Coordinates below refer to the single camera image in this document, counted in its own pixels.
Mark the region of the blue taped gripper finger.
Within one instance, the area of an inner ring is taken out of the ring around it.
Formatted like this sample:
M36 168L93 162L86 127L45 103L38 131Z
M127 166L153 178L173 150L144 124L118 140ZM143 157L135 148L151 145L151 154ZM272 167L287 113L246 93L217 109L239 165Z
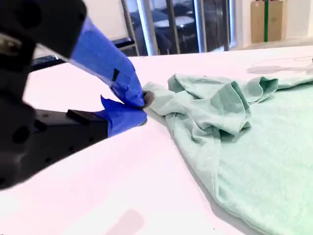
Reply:
M104 109L97 112L37 110L35 132L24 157L24 176L32 177L78 151L147 121L142 109L103 97L101 102Z
M37 44L98 77L126 105L146 108L154 100L152 92L143 91L128 57L92 23L81 0L12 0L9 34L18 41L9 57L9 97L15 102L22 100Z

